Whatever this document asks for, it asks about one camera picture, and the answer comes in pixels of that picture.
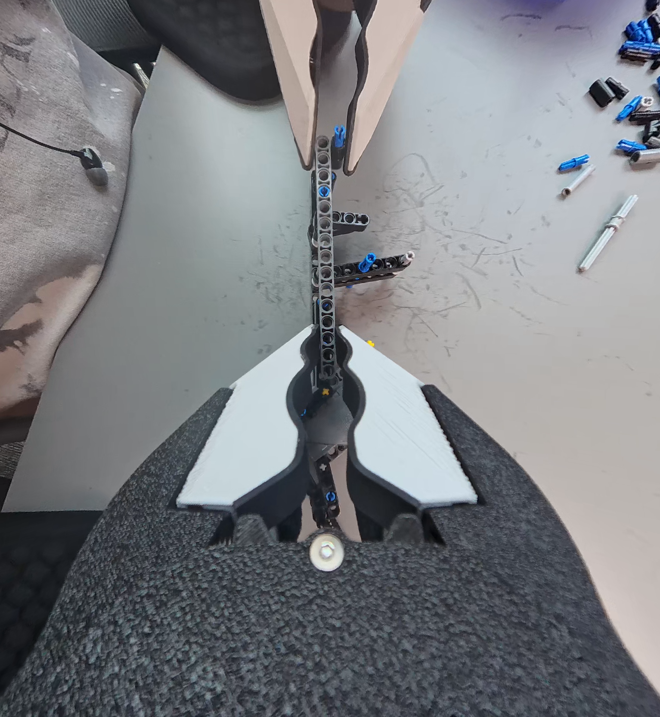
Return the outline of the pile of small building pieces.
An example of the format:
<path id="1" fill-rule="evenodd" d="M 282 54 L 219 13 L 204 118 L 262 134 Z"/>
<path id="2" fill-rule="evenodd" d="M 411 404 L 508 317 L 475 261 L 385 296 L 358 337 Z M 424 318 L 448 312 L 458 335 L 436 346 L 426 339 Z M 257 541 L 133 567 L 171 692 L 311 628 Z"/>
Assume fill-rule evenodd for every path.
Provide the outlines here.
<path id="1" fill-rule="evenodd" d="M 619 59 L 647 66 L 653 75 L 651 90 L 631 98 L 615 116 L 616 124 L 629 123 L 640 131 L 637 140 L 622 139 L 615 151 L 632 166 L 660 165 L 660 1 L 644 1 L 643 17 L 624 29 Z"/>

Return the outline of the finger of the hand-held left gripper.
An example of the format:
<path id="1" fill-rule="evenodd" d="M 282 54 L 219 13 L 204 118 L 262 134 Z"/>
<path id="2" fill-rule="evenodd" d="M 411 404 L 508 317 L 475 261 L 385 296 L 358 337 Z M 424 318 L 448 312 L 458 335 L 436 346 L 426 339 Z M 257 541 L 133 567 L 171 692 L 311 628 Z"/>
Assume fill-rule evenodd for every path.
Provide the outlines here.
<path id="1" fill-rule="evenodd" d="M 355 171 L 377 128 L 431 1 L 354 1 L 361 24 L 358 79 L 346 121 L 345 171 Z"/>
<path id="2" fill-rule="evenodd" d="M 260 8 L 300 162 L 312 167 L 322 41 L 319 8 L 315 1 L 261 1 Z"/>

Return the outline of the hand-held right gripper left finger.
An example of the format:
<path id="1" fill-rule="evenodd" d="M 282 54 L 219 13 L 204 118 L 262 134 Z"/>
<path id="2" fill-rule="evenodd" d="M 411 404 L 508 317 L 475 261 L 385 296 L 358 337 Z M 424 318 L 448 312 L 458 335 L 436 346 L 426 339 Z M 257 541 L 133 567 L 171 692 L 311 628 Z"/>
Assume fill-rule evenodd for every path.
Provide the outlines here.
<path id="1" fill-rule="evenodd" d="M 313 399 L 315 328 L 303 328 L 230 386 L 176 507 L 259 515 L 297 542 L 312 482 L 303 415 Z"/>

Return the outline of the small black connector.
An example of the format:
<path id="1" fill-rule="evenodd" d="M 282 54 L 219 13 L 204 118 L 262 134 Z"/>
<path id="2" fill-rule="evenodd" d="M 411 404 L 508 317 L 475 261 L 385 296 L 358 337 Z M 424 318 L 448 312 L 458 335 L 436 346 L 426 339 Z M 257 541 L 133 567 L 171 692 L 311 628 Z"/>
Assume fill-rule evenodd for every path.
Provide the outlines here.
<path id="1" fill-rule="evenodd" d="M 611 76 L 595 80 L 588 89 L 588 95 L 600 109 L 623 99 L 627 94 L 629 94 L 628 87 Z"/>

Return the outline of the person's grey trouser leg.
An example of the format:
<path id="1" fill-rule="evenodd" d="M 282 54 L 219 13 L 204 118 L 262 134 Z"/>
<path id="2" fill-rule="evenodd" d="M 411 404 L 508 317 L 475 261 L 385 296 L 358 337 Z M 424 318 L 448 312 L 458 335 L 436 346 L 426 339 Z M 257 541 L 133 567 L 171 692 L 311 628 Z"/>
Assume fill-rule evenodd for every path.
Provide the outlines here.
<path id="1" fill-rule="evenodd" d="M 99 281 L 126 194 L 143 89 L 54 1 L 0 1 L 0 121 L 93 148 L 108 172 L 0 129 L 0 445 L 25 440 L 56 350 Z"/>

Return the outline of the long grey axle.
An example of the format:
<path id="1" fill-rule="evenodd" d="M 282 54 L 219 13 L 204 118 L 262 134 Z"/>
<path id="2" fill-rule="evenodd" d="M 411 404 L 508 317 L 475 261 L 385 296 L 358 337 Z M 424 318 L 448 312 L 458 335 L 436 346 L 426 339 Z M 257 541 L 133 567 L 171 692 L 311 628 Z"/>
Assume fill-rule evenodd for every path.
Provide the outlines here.
<path id="1" fill-rule="evenodd" d="M 630 211 L 636 205 L 638 200 L 638 195 L 630 195 L 623 202 L 621 207 L 612 214 L 611 218 L 605 223 L 604 228 L 594 238 L 590 246 L 586 248 L 584 255 L 576 266 L 577 273 L 585 273 L 591 268 L 610 240 L 625 223 Z"/>

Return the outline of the long grey building beam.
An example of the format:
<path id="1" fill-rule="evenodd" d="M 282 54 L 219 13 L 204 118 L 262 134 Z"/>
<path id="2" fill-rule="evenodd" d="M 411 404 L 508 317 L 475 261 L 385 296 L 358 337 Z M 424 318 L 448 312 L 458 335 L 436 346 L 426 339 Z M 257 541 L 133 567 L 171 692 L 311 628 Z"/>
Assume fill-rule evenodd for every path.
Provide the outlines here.
<path id="1" fill-rule="evenodd" d="M 341 384 L 335 345 L 334 230 L 330 140 L 318 136 L 315 144 L 313 187 L 312 268 L 313 322 L 317 328 L 319 358 L 316 386 L 328 397 Z"/>

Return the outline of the black building beam assembly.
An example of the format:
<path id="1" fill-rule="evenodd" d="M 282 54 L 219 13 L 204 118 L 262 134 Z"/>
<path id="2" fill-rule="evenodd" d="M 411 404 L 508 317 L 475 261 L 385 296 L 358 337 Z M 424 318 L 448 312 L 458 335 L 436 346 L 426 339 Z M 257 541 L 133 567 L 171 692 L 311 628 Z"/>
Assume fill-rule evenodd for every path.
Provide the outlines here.
<path id="1" fill-rule="evenodd" d="M 332 204 L 333 190 L 338 171 L 342 168 L 344 157 L 346 154 L 346 127 L 342 124 L 336 125 L 334 134 L 330 140 L 331 147 L 331 167 L 333 171 L 332 178 Z M 310 176 L 311 196 L 311 212 L 310 223 L 307 230 L 308 241 L 312 239 L 313 226 L 313 187 L 312 173 Z M 352 232 L 362 232 L 369 225 L 369 216 L 361 212 L 337 211 L 332 209 L 332 220 L 334 239 L 338 236 L 348 235 Z M 334 286 L 336 288 L 344 288 L 355 284 L 363 284 L 392 278 L 405 269 L 414 260 L 413 252 L 406 252 L 404 255 L 393 257 L 378 257 L 375 253 L 370 252 L 360 261 L 355 263 L 344 263 L 334 265 Z M 310 243 L 310 274 L 312 268 L 312 247 Z M 338 389 L 330 396 L 326 397 L 322 391 L 316 386 L 316 367 L 310 373 L 311 398 L 307 403 L 307 408 L 303 409 L 300 417 L 309 425 L 311 419 L 317 417 L 318 412 L 324 413 L 325 407 L 339 407 L 339 401 L 342 399 L 343 377 L 340 371 L 341 384 Z M 340 500 L 337 495 L 334 477 L 331 471 L 331 463 L 344 450 L 346 450 L 346 439 L 341 442 L 323 444 L 320 447 L 310 448 L 310 466 L 311 475 L 308 496 L 310 500 L 310 508 L 318 528 L 334 528 L 339 529 L 338 517 L 341 514 Z M 378 524 L 375 524 L 370 518 L 364 516 L 356 509 L 357 523 L 360 530 L 361 540 L 369 539 L 370 541 L 381 541 L 384 537 L 384 530 Z"/>

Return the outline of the short grey tube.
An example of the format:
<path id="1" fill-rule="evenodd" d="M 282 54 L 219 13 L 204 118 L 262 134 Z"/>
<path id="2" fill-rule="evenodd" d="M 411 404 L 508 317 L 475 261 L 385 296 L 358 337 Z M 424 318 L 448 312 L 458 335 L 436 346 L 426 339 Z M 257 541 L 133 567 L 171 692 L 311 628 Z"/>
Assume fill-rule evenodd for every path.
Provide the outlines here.
<path id="1" fill-rule="evenodd" d="M 576 173 L 576 176 L 562 188 L 560 196 L 562 199 L 570 197 L 576 190 L 591 176 L 595 171 L 595 166 L 592 164 L 586 164 L 581 167 L 581 171 Z"/>

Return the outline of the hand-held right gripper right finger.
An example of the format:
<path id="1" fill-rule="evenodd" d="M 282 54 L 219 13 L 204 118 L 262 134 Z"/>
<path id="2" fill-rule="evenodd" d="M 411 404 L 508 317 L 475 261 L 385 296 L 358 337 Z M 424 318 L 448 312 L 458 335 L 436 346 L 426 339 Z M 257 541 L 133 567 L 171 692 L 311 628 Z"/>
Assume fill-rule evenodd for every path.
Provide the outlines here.
<path id="1" fill-rule="evenodd" d="M 382 541 L 399 515 L 415 516 L 423 538 L 427 511 L 478 505 L 478 489 L 425 394 L 432 387 L 344 326 L 338 362 L 351 415 L 346 483 L 361 541 Z"/>

